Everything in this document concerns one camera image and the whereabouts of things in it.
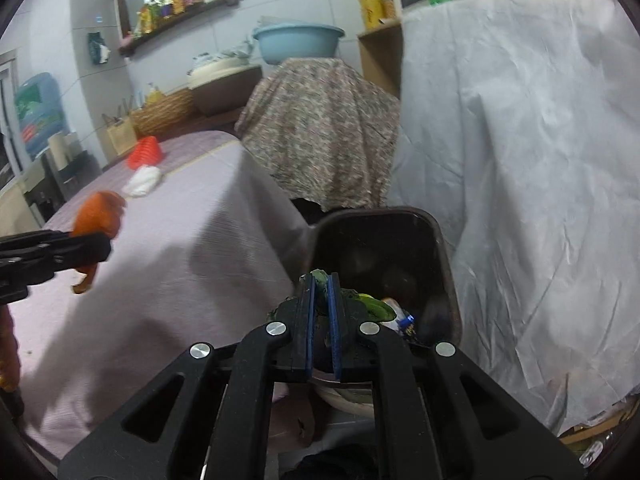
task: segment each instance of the white sheet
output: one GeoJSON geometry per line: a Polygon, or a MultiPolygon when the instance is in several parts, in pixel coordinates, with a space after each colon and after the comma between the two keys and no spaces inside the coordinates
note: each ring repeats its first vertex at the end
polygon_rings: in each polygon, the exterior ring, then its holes
{"type": "Polygon", "coordinates": [[[640,40],[613,0],[404,16],[388,202],[440,222],[463,350],[556,433],[640,383],[640,40]]]}
{"type": "Polygon", "coordinates": [[[308,226],[238,142],[131,200],[94,288],[11,305],[27,432],[63,456],[193,342],[224,346],[292,291],[308,226]]]}

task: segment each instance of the bowl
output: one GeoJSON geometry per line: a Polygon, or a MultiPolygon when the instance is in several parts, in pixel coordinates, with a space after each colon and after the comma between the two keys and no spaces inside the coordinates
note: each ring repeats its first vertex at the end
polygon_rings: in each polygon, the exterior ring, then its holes
{"type": "Polygon", "coordinates": [[[192,82],[200,83],[191,89],[193,103],[207,117],[236,110],[247,104],[261,79],[262,67],[247,65],[245,68],[226,70],[222,77],[190,80],[190,85],[192,82]]]}
{"type": "Polygon", "coordinates": [[[289,57],[334,57],[341,28],[319,23],[279,23],[254,30],[265,63],[276,65],[289,57]]]}

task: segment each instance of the metal screw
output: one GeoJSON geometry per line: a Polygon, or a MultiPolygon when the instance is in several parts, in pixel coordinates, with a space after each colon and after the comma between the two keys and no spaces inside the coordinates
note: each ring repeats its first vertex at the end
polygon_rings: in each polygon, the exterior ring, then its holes
{"type": "Polygon", "coordinates": [[[286,331],[287,331],[287,325],[279,321],[274,321],[273,323],[269,323],[267,325],[267,332],[270,335],[280,335],[280,334],[284,334],[286,331]]]}
{"type": "Polygon", "coordinates": [[[456,347],[447,342],[438,343],[436,345],[436,352],[442,357],[451,357],[456,353],[456,347]]]}
{"type": "Polygon", "coordinates": [[[211,353],[211,347],[206,343],[197,343],[191,347],[189,353],[194,359],[202,359],[211,353]]]}
{"type": "Polygon", "coordinates": [[[380,327],[377,323],[366,321],[360,325],[360,331],[366,335],[374,335],[380,332],[380,327]]]}

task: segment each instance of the orange cone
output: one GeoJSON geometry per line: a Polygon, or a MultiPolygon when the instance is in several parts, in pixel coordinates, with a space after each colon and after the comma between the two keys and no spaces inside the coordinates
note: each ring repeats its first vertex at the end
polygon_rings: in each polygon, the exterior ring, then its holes
{"type": "Polygon", "coordinates": [[[158,140],[151,137],[144,137],[140,139],[136,145],[136,149],[129,155],[127,159],[127,165],[132,170],[137,170],[140,166],[157,166],[164,154],[158,140]]]}

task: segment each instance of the bed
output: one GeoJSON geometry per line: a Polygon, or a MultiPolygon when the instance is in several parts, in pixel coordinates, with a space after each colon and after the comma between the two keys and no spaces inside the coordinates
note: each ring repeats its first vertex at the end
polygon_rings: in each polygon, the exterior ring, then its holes
{"type": "MultiPolygon", "coordinates": [[[[128,201],[94,288],[72,294],[68,270],[10,306],[25,432],[54,456],[193,342],[224,346],[264,323],[300,275],[308,225],[237,139],[199,132],[162,149],[164,181],[128,201]]],[[[106,171],[46,228],[69,230],[89,194],[119,191],[132,173],[106,171]]]]}

